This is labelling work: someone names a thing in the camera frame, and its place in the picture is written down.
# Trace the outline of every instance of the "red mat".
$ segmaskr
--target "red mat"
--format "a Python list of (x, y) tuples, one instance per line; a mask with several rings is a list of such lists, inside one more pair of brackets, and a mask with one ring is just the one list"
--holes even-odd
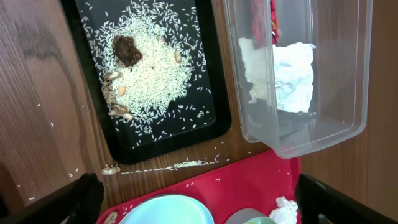
[(224, 223), (242, 208), (254, 208), (269, 215), (277, 208), (277, 197), (294, 200), (299, 174), (298, 158), (281, 159), (270, 150), (110, 208), (97, 223), (102, 224), (113, 211), (118, 212), (116, 223), (119, 223), (140, 203), (163, 194), (181, 194), (199, 200), (209, 209), (216, 224)]

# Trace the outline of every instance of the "clear plastic container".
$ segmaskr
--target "clear plastic container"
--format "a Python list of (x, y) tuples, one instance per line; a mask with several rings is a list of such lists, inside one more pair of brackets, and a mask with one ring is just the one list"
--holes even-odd
[(258, 0), (224, 0), (231, 59), (243, 136), (261, 141), (283, 158), (319, 151), (363, 131), (368, 108), (369, 58), (373, 0), (275, 0), (280, 32), (276, 46), (311, 43), (314, 73), (308, 113), (277, 109), (272, 49), (271, 6), (261, 14), (265, 32), (265, 100), (249, 103), (238, 40), (251, 38), (251, 4)]

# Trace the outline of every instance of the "white tissue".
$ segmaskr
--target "white tissue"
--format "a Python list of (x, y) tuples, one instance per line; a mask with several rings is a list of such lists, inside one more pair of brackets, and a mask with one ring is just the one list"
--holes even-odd
[(276, 199), (278, 208), (269, 215), (276, 224), (296, 224), (297, 223), (297, 203), (293, 200), (288, 201), (285, 197)]
[[(251, 100), (268, 100), (266, 48), (254, 49), (251, 39), (240, 38), (239, 46), (246, 69), (245, 76), (253, 84)], [(274, 54), (277, 108), (287, 112), (308, 112), (313, 91), (313, 51), (315, 46), (298, 42), (287, 47), (272, 46)]]

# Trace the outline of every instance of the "wooden surface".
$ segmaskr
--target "wooden surface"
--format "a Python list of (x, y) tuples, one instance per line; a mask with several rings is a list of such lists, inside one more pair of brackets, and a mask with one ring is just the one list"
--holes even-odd
[[(224, 11), (221, 1), (215, 1), (215, 8)], [(10, 184), (20, 185), (23, 203), (46, 196), (84, 172), (95, 172), (105, 185), (106, 209), (267, 150), (265, 145), (250, 144), (242, 137), (224, 14), (217, 13), (216, 19), (226, 59), (231, 129), (218, 139), (120, 167), (122, 172), (149, 170), (186, 158), (213, 161), (218, 154), (220, 163), (103, 177), (101, 169), (116, 162), (104, 141), (60, 4), (0, 0), (0, 97), (5, 104), (0, 109), (0, 164), (12, 176), (14, 183)]]
[[(0, 98), (4, 104), (0, 109), (0, 193), (7, 192), (5, 200), (14, 202), (12, 213), (34, 202), (29, 198), (46, 196), (84, 172), (95, 172), (104, 182), (104, 210), (224, 166), (226, 159), (233, 162), (250, 156), (248, 152), (267, 150), (242, 138), (223, 4), (213, 2), (233, 117), (231, 129), (218, 139), (121, 168), (127, 172), (167, 167), (186, 158), (211, 160), (217, 154), (221, 162), (178, 171), (103, 177), (100, 170), (105, 164), (116, 163), (96, 119), (60, 4), (0, 0)], [(394, 130), (398, 121), (393, 96), (398, 83), (397, 8), (396, 0), (374, 3), (367, 128), (353, 139), (302, 158), (304, 172), (396, 219)]]
[(398, 220), (398, 1), (374, 1), (368, 125), (362, 134), (302, 157), (312, 174), (365, 205)]

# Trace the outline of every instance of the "blue plate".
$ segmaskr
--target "blue plate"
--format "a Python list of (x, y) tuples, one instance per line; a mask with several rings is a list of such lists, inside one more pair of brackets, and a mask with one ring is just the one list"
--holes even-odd
[(214, 224), (210, 211), (191, 197), (164, 195), (152, 198), (129, 212), (120, 224)]

